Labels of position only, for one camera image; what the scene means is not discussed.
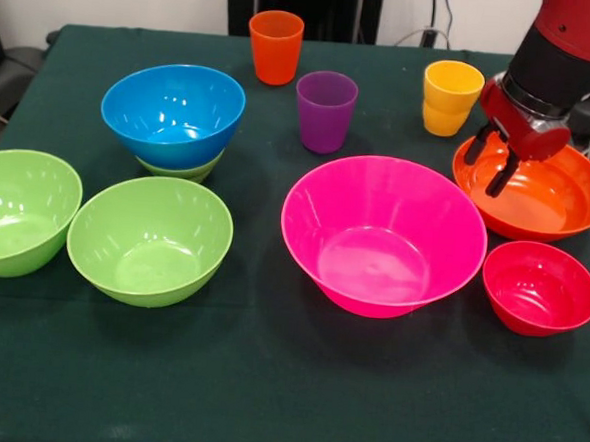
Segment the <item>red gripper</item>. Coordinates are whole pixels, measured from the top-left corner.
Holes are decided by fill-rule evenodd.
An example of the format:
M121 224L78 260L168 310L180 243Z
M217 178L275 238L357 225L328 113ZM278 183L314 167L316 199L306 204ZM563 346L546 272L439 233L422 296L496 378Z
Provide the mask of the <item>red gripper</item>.
M485 188L488 197L496 198L508 185L519 168L520 161L543 161L560 152L570 140L571 133L563 120L540 119L523 111L506 94L502 78L487 81L480 95L480 105L487 122L482 125L464 154L464 163L473 166L496 132L508 148L488 157L497 160L497 170Z

